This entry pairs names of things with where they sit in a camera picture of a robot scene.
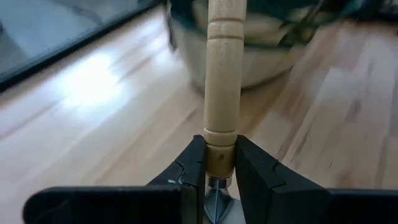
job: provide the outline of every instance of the hardwood floor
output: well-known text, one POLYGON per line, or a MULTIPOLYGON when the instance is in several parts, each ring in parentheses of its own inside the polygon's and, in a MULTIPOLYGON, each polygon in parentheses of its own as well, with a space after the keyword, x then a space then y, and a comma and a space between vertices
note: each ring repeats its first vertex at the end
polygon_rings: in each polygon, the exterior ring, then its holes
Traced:
MULTIPOLYGON (((0 96, 0 223, 46 187, 144 185, 202 133, 164 24, 155 9, 0 96)), ((323 29, 289 74, 242 94, 240 133, 325 187, 398 189, 397 59, 394 29, 323 29)))

